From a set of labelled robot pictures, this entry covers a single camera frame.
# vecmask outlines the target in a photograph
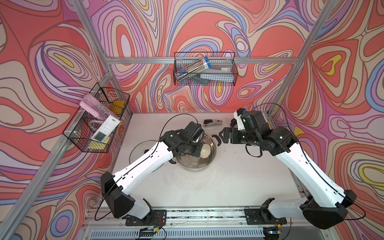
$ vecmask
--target white remote control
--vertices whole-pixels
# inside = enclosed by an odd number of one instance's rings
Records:
[[[121,121],[111,115],[103,122],[103,124],[93,134],[92,140],[103,142],[111,132],[119,125]]]

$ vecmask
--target black mounting plate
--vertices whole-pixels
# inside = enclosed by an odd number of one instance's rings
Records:
[[[247,220],[248,225],[263,225],[263,224],[287,224],[285,218],[275,218],[270,215],[270,222],[264,222],[261,217],[261,209],[244,209],[245,219]]]
[[[167,210],[152,210],[150,211],[143,220],[140,220],[134,216],[126,215],[122,217],[122,219],[126,219],[125,225],[126,226],[149,226],[149,225],[155,225],[156,226],[164,226],[167,221]]]

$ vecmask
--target egg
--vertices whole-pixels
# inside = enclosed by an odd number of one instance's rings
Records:
[[[201,148],[200,157],[201,158],[207,158],[209,154],[211,153],[211,148],[208,144],[203,144],[203,147]]]

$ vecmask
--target swirl pattern backdrop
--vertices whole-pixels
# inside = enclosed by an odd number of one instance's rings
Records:
[[[112,0],[88,13],[107,56],[173,57],[177,51],[233,51],[295,57],[322,0]],[[290,65],[240,64],[235,87],[174,86],[173,65],[117,64],[133,112],[233,112],[273,97]]]
[[[0,221],[103,75],[69,1],[0,1]],[[108,154],[71,145],[14,239],[73,239],[123,132],[120,125]]]
[[[336,225],[340,239],[384,239],[383,59],[383,1],[340,1],[283,100],[305,151],[367,212]]]

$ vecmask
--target black wire basket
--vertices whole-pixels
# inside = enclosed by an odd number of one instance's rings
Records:
[[[207,56],[213,66],[225,65],[228,73],[204,73],[187,72],[180,80],[180,73],[188,65],[194,63],[201,57]],[[235,64],[234,52],[175,52],[175,63],[173,70],[175,86],[234,86],[237,81],[238,71]]]
[[[121,120],[127,109],[130,96],[115,88],[99,88],[94,97]],[[73,121],[77,121],[77,123],[69,129]],[[82,152],[107,153],[118,127],[113,130],[104,142],[92,140],[93,134],[99,129],[103,122],[103,120],[95,118],[83,108],[79,107],[63,131],[63,134]]]

